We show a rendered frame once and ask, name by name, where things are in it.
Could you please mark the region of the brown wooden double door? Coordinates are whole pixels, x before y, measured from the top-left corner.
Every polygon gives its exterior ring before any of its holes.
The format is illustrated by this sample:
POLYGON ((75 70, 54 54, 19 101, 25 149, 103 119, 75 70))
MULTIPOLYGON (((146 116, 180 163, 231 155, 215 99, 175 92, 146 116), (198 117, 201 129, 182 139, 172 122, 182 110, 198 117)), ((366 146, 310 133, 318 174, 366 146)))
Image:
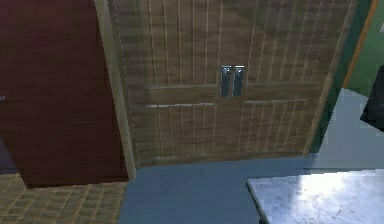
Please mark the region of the brown wooden double door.
POLYGON ((309 153, 359 0, 107 1, 138 166, 309 153))

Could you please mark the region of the dark red room door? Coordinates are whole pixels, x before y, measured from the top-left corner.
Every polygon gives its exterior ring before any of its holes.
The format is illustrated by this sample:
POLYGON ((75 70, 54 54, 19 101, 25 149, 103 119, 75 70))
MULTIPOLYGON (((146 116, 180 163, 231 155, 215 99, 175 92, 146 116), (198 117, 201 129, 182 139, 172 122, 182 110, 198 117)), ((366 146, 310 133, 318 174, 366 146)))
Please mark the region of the dark red room door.
POLYGON ((29 188, 127 181, 94 0, 0 0, 0 138, 29 188))

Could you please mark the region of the white marble table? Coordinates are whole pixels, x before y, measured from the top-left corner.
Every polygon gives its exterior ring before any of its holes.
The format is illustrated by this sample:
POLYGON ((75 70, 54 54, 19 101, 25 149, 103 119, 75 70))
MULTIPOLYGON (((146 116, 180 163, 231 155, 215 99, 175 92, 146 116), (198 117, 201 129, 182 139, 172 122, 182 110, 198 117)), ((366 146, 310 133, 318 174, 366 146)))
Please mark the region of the white marble table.
POLYGON ((384 169, 249 179, 259 224, 384 224, 384 169))

